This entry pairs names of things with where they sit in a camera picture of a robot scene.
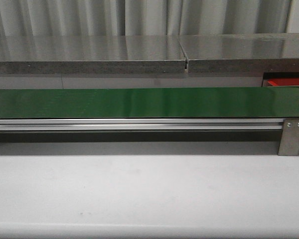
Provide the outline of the green conveyor belt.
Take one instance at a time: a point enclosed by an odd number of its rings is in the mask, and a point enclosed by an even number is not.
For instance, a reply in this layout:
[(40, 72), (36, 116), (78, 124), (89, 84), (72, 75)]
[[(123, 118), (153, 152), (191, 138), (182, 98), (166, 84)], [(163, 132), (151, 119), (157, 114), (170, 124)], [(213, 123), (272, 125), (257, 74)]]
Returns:
[(67, 118), (299, 118), (299, 87), (0, 90), (0, 119)]

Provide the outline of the grey stone slab right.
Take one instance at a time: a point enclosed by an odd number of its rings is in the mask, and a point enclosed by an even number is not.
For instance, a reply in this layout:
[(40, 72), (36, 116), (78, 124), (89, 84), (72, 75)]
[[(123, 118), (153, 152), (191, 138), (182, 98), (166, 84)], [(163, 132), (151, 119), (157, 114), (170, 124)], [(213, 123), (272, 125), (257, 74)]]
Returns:
[(299, 72), (299, 33), (183, 35), (189, 73)]

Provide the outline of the grey stone slab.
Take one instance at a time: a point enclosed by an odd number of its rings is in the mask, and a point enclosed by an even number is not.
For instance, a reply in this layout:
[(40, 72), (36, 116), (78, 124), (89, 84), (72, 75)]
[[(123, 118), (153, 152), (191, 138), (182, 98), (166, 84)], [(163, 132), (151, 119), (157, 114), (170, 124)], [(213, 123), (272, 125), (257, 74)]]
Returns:
[(0, 37), (0, 74), (183, 73), (174, 36)]
[(189, 73), (299, 72), (299, 33), (183, 35)]

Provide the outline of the grey stone slab left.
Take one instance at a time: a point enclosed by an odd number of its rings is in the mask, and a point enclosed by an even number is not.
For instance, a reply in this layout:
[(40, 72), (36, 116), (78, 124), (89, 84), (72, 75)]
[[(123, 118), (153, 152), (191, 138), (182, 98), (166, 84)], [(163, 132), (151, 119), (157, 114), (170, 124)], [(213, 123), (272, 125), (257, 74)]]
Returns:
[(0, 37), (0, 74), (183, 73), (174, 36)]

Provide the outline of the red plastic tray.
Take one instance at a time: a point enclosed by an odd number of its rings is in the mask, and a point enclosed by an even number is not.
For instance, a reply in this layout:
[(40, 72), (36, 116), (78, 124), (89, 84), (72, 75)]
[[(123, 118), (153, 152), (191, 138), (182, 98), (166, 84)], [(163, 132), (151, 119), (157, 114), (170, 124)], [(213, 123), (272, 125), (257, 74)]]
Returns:
[(272, 78), (267, 83), (273, 87), (299, 86), (299, 78)]

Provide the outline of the white pleated curtain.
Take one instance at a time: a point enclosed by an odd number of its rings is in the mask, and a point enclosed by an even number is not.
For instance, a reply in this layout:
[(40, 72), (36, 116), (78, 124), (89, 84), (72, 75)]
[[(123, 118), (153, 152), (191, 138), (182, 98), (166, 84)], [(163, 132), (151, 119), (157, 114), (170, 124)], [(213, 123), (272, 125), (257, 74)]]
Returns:
[(299, 0), (0, 0), (0, 36), (299, 33)]

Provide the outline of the steel conveyor support bracket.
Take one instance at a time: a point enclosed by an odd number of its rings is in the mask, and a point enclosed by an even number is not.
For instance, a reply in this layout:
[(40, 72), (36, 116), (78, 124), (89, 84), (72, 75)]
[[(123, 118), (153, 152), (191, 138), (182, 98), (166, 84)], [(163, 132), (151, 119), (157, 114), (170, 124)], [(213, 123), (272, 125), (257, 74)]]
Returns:
[(299, 154), (299, 118), (284, 120), (280, 141), (279, 156), (297, 156)]

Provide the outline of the aluminium conveyor side rail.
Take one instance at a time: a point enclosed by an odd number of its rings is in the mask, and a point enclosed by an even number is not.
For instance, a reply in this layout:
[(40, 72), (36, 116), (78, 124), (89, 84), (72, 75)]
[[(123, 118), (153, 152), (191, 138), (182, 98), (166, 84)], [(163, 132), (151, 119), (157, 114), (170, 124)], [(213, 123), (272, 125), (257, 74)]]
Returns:
[(284, 119), (0, 119), (0, 131), (282, 129)]

